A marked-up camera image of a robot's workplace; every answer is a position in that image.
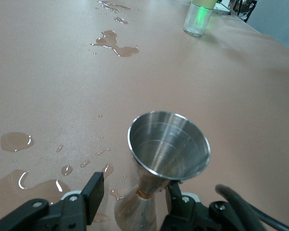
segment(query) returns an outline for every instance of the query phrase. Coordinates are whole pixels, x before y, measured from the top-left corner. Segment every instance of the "metal jigger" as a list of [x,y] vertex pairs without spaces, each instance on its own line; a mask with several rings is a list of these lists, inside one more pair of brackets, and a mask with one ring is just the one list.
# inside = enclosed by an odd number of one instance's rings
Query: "metal jigger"
[[117,201],[116,221],[123,231],[156,231],[154,193],[171,181],[201,173],[209,163],[209,143],[185,117],[160,111],[134,119],[128,143],[138,163],[139,183]]

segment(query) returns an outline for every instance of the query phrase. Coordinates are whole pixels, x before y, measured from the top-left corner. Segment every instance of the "black mechanical device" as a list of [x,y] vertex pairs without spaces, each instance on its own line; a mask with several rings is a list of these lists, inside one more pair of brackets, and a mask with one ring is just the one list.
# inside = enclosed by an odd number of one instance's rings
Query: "black mechanical device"
[[[166,189],[169,214],[160,231],[264,231],[260,220],[279,231],[289,227],[244,201],[230,188],[217,185],[228,202],[205,207],[190,195],[182,195],[177,182]],[[95,172],[80,194],[70,194],[49,206],[43,199],[30,200],[0,220],[0,231],[85,231],[91,225],[104,196],[104,176]]]

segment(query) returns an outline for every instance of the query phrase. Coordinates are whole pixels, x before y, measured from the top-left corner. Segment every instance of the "jigger base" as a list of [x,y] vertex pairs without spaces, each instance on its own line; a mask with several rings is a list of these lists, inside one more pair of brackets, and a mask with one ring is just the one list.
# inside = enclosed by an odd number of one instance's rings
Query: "jigger base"
[[117,201],[115,218],[123,231],[156,231],[154,195],[144,199],[137,193],[137,187],[134,187],[127,196]]

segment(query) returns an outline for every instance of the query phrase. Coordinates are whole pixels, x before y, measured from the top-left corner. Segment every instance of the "gray wall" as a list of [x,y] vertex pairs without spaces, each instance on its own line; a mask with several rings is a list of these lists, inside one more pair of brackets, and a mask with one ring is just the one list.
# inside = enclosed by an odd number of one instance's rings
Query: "gray wall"
[[289,48],[289,0],[258,0],[247,24]]

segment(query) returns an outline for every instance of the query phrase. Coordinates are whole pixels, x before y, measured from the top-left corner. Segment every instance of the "clear glass cup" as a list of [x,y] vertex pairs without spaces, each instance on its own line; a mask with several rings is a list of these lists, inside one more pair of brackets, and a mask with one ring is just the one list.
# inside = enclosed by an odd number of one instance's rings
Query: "clear glass cup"
[[186,33],[194,36],[202,36],[204,34],[216,3],[216,0],[208,1],[211,4],[203,4],[204,6],[201,6],[201,0],[192,1],[184,23],[184,31]]

